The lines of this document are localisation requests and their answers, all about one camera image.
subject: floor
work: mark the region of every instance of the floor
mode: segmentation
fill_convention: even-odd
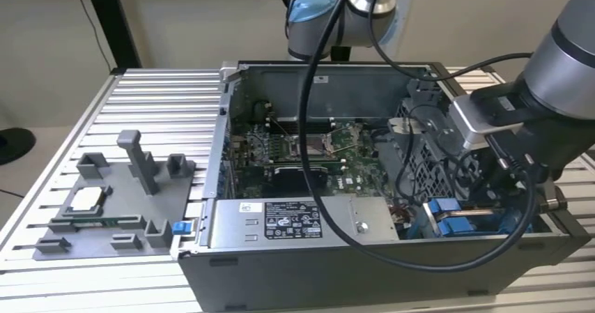
[[[33,149],[18,160],[0,165],[0,189],[25,195],[58,149],[72,126],[29,128],[37,138]],[[20,198],[0,193],[0,228],[20,203]]]

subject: power supply label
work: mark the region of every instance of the power supply label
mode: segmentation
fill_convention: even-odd
[[[313,201],[265,203],[264,236],[284,238],[321,238],[320,212]]]

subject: aluminum extrusion table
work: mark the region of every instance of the aluminum extrusion table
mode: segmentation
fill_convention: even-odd
[[[466,91],[501,82],[493,72],[482,71],[456,80]],[[109,77],[0,231],[0,312],[200,312],[170,256],[34,261],[32,245],[42,237],[42,224],[56,215],[78,177],[74,162],[81,154],[101,151],[109,161],[125,160],[125,152],[114,143],[122,129],[140,130],[142,149],[156,160],[184,153],[196,161],[185,217],[197,216],[218,92],[217,70],[132,69]],[[590,158],[582,155],[576,159],[556,183],[572,215],[595,235]],[[496,296],[332,311],[595,312],[595,241],[557,266],[532,269]]]

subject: green circuit board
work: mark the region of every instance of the green circuit board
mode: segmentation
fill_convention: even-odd
[[[301,168],[296,135],[269,134],[261,126],[244,130],[248,132],[234,135],[236,197],[306,195],[304,192],[282,194],[278,188],[274,188],[274,174],[278,169],[298,171]],[[309,134],[306,144],[310,166],[324,171],[326,178],[325,186],[320,190],[322,196],[392,195],[369,131],[362,123],[336,123],[328,133]],[[301,180],[301,176],[296,176],[294,180]]]

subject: motherboard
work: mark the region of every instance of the motherboard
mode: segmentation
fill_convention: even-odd
[[[266,118],[265,123],[246,124],[236,130],[241,131],[232,135],[236,197],[306,196],[296,124]],[[373,131],[364,121],[308,126],[308,157],[322,196],[353,194],[392,199],[393,191],[372,142]]]

